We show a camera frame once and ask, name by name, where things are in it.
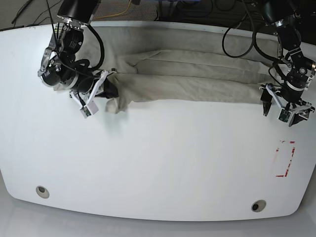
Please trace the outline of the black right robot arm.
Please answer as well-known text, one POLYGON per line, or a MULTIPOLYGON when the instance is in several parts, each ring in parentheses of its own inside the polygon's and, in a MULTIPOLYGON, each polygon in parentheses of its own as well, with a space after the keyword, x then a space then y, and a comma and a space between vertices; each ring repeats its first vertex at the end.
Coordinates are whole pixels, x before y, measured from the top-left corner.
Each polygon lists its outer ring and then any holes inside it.
POLYGON ((70 97, 77 100, 83 111, 88 111, 94 97, 112 99, 119 95, 118 89, 107 79, 110 73, 99 71, 105 59, 105 48, 90 24, 99 4, 98 0, 63 1, 57 13, 63 23, 52 26, 52 37, 38 70, 43 84, 69 90, 70 97), (83 25, 99 43, 100 59, 95 66, 91 66, 88 59, 76 59, 84 40, 83 25))

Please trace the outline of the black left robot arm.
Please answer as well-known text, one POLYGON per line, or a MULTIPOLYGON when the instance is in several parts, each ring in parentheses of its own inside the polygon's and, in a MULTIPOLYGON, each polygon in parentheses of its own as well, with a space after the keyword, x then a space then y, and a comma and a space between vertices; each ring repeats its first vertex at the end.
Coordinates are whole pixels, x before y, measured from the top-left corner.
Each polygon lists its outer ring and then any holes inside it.
POLYGON ((242 1, 245 9, 243 20, 249 19, 252 27, 252 42, 248 52, 255 48, 265 59, 271 61, 270 70, 275 70, 280 80, 276 84, 261 85, 261 102, 263 114, 267 116, 272 102, 276 102, 280 112, 278 120, 293 126, 309 119, 315 107, 304 101, 301 96, 308 90, 316 75, 315 61, 304 56, 301 50, 301 35, 296 28, 304 14, 297 0, 254 0, 252 5, 257 8, 264 24, 273 26, 280 46, 279 56, 272 57, 264 53, 256 41, 259 26, 255 25, 252 13, 246 1, 242 1))

